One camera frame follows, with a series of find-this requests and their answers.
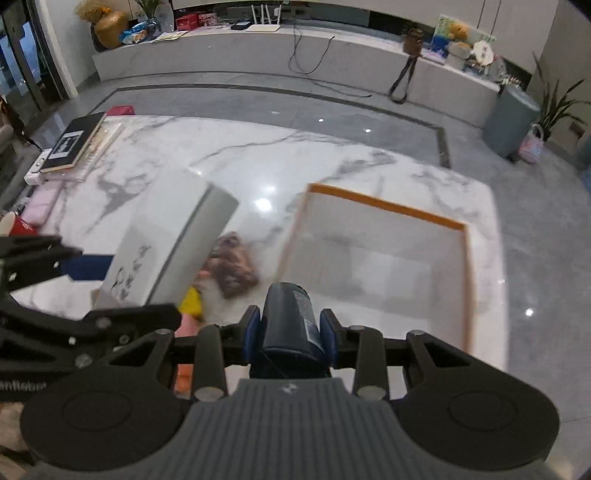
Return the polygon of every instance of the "grey gripper base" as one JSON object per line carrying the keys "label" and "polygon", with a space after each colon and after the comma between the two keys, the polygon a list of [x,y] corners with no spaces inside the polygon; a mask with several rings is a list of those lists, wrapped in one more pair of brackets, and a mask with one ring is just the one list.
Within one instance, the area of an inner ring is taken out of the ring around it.
{"label": "grey gripper base", "polygon": [[[297,388],[284,388],[289,384]],[[496,473],[466,470],[443,462],[412,442],[386,402],[350,395],[340,379],[332,378],[242,380],[234,395],[214,403],[193,405],[176,436],[141,462],[105,472],[69,472],[40,463],[23,479],[557,480],[558,477],[542,461]]]}

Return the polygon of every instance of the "red gift box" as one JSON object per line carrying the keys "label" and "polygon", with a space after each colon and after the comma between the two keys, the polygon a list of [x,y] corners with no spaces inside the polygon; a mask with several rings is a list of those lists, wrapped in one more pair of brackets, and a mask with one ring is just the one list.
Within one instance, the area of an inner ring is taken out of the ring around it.
{"label": "red gift box", "polygon": [[131,105],[117,105],[107,112],[107,116],[135,115]]}
{"label": "red gift box", "polygon": [[199,26],[197,14],[185,15],[177,19],[177,30],[193,30]]}

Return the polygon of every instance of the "pink box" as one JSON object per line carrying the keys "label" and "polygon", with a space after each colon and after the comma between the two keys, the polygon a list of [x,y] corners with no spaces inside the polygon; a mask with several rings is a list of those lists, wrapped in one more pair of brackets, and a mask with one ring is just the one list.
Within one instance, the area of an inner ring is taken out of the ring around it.
{"label": "pink box", "polygon": [[199,14],[199,26],[211,27],[217,24],[217,14]]}

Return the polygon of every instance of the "red cup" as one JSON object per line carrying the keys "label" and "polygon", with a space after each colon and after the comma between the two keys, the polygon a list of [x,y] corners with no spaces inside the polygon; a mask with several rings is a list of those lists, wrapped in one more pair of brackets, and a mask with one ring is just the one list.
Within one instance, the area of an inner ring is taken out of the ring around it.
{"label": "red cup", "polygon": [[14,212],[0,220],[0,236],[35,236],[37,231]]}

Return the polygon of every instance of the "yellow object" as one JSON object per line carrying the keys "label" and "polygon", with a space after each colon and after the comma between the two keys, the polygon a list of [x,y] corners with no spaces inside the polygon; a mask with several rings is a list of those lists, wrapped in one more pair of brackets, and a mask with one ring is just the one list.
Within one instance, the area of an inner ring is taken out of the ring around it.
{"label": "yellow object", "polygon": [[203,313],[201,307],[201,296],[195,287],[191,287],[185,296],[181,306],[178,308],[181,313],[191,315],[193,317],[200,317]]}
{"label": "yellow object", "polygon": [[461,23],[452,23],[449,27],[448,37],[455,41],[466,41],[468,39],[468,27]]}
{"label": "yellow object", "polygon": [[112,12],[111,9],[104,14],[95,25],[96,38],[107,48],[117,48],[121,45],[119,37],[127,29],[127,15],[123,12]]}

